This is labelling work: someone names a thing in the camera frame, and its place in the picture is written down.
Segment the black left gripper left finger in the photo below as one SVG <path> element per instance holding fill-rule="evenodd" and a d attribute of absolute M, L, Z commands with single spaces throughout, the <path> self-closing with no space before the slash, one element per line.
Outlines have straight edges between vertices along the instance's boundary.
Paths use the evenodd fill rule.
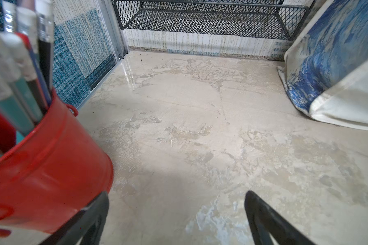
<path fill-rule="evenodd" d="M 42 245 L 98 245 L 106 223 L 109 198 L 106 191 L 98 194 Z"/>

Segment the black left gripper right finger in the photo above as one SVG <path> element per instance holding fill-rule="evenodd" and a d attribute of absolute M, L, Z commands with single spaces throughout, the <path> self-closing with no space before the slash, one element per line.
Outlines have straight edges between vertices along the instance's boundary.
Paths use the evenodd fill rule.
<path fill-rule="evenodd" d="M 273 241 L 279 245 L 314 244 L 251 190 L 245 195 L 244 208 L 256 245 L 272 245 Z"/>

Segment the white canvas tote bag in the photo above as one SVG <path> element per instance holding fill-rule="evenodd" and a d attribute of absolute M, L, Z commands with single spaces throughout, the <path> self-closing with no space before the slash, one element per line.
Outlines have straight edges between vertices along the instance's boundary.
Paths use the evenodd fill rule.
<path fill-rule="evenodd" d="M 297 110 L 368 131 L 368 1 L 326 1 L 284 61 L 279 77 Z"/>

